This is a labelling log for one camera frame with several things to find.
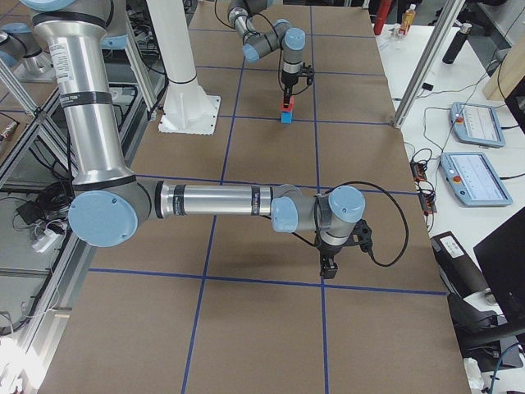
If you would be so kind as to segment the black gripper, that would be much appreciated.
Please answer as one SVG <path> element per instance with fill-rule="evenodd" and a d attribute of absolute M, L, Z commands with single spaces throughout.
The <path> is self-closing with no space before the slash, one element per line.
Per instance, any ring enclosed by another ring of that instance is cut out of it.
<path fill-rule="evenodd" d="M 281 83 L 283 84 L 283 98 L 292 96 L 292 88 L 299 82 L 299 73 L 290 73 L 288 71 L 281 71 Z"/>
<path fill-rule="evenodd" d="M 337 263 L 334 258 L 345 247 L 346 241 L 339 241 L 337 245 L 328 243 L 322 238 L 317 241 L 317 250 L 320 254 L 320 276 L 324 279 L 335 278 Z"/>

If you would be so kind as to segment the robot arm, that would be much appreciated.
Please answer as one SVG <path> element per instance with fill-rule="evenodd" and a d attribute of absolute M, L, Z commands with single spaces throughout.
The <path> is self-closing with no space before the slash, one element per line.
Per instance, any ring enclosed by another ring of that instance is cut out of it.
<path fill-rule="evenodd" d="M 247 62 L 257 62 L 278 51 L 281 55 L 281 83 L 283 101 L 281 111 L 291 113 L 294 106 L 294 87 L 301 78 L 310 85 L 314 71 L 303 62 L 306 34 L 300 28 L 280 19 L 270 24 L 268 32 L 261 32 L 253 25 L 254 16 L 273 4 L 272 1 L 231 1 L 227 9 L 227 20 L 232 29 L 242 38 L 243 54 Z"/>
<path fill-rule="evenodd" d="M 158 181 L 145 185 L 126 166 L 112 95 L 103 60 L 103 44 L 127 39 L 125 1 L 20 1 L 32 11 L 35 32 L 48 44 L 57 77 L 59 100 L 75 153 L 75 198 L 68 211 L 72 231 L 97 247 L 130 239 L 150 218 L 190 214 L 250 215 L 270 218 L 274 231 L 315 231 L 320 276 L 335 277 L 341 249 L 358 245 L 372 253 L 372 230 L 362 219 L 363 194 L 337 186 L 326 195 L 303 195 L 283 186 L 190 186 Z M 283 116 L 292 108 L 293 86 L 313 73 L 303 62 L 305 33 L 280 19 L 268 33 L 255 30 L 251 17 L 272 1 L 231 1 L 226 18 L 243 40 L 248 62 L 280 50 L 284 66 Z M 198 83 L 181 1 L 152 1 L 149 15 L 167 66 L 167 97 L 159 130 L 214 132 L 220 97 Z"/>

